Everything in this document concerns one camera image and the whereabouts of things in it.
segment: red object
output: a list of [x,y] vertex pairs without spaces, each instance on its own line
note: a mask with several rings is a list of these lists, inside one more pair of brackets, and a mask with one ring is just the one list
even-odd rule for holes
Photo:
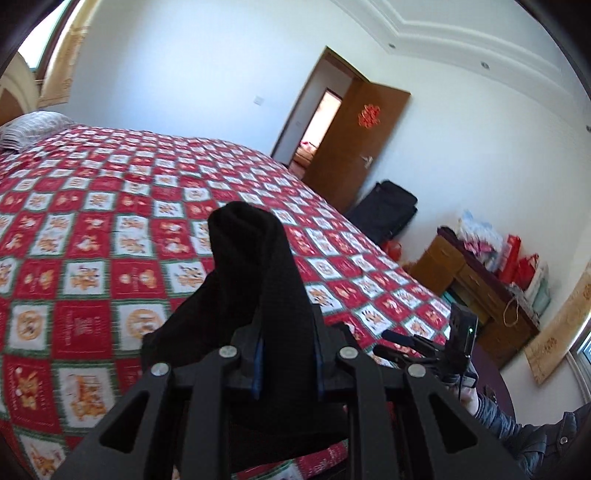
[[[33,152],[0,152],[0,195],[0,439],[31,468],[37,453],[63,459],[139,378],[142,335],[214,269],[206,220],[228,199],[283,222],[307,295],[361,347],[386,328],[408,334],[409,321],[442,341],[449,323],[397,266],[399,243],[378,249],[240,145],[79,125]],[[344,448],[250,473],[306,479]]]
[[499,280],[503,283],[509,284],[515,278],[520,248],[521,238],[516,235],[509,235],[505,248],[503,249],[501,266],[499,267]]
[[380,108],[375,105],[365,105],[359,114],[359,126],[370,129],[379,124]]
[[395,262],[399,261],[402,257],[402,245],[400,242],[396,240],[390,240],[382,245],[382,250],[386,252],[386,255],[389,256]]
[[534,254],[522,258],[517,264],[513,281],[523,291],[527,290],[527,287],[530,286],[531,281],[534,279],[535,269],[538,267],[538,258],[538,254]]

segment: metal bolt head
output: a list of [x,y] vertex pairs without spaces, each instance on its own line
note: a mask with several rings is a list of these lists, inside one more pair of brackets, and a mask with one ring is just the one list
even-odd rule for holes
[[168,364],[159,363],[152,365],[150,371],[152,372],[153,376],[162,377],[170,371],[170,367],[168,366]]
[[238,349],[232,345],[226,345],[220,348],[219,354],[222,358],[234,358],[238,354]]
[[341,350],[339,350],[339,355],[345,360],[352,360],[353,358],[357,358],[359,352],[352,346],[344,346]]
[[425,376],[426,373],[427,370],[425,370],[425,367],[423,367],[420,364],[412,364],[410,367],[408,367],[408,374],[411,377],[422,378]]

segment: black suitcase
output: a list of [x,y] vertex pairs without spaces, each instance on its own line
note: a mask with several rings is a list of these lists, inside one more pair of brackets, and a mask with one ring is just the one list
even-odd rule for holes
[[417,213],[417,198],[389,180],[378,182],[363,200],[345,214],[373,243],[381,245],[408,225]]

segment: wooden headboard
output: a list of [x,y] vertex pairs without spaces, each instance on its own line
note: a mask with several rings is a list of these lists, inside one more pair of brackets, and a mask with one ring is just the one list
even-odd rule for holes
[[39,89],[20,54],[16,54],[0,78],[0,127],[37,109]]

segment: wooden door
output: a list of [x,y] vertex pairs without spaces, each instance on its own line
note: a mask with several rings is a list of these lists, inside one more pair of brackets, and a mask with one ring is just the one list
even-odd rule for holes
[[409,97],[403,90],[354,80],[303,182],[338,211],[346,212]]

